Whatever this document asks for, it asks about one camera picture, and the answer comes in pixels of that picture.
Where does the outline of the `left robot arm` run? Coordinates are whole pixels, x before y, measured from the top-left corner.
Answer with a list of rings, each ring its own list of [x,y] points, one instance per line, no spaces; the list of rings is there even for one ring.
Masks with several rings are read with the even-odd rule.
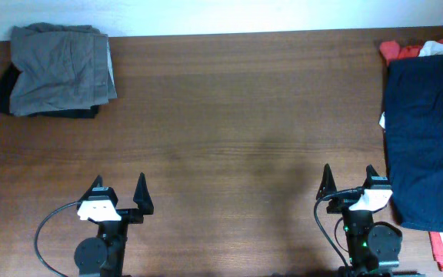
[[[135,208],[119,209],[115,190],[104,186],[100,175],[78,200],[78,217],[98,226],[97,235],[80,242],[75,250],[80,276],[123,276],[128,227],[142,224],[146,215],[154,213],[144,173],[138,177],[132,200]]]

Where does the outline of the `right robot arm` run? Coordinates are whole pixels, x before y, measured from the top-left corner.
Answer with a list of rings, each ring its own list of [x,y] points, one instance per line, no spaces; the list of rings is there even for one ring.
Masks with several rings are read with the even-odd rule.
[[[399,266],[402,233],[387,222],[376,222],[373,215],[387,206],[392,196],[388,178],[368,165],[364,184],[338,190],[326,164],[319,186],[314,218],[317,226],[343,262],[338,276],[393,276]],[[342,254],[337,239],[331,239],[318,219],[318,207],[327,202],[328,214],[339,214],[347,244],[348,257]]]

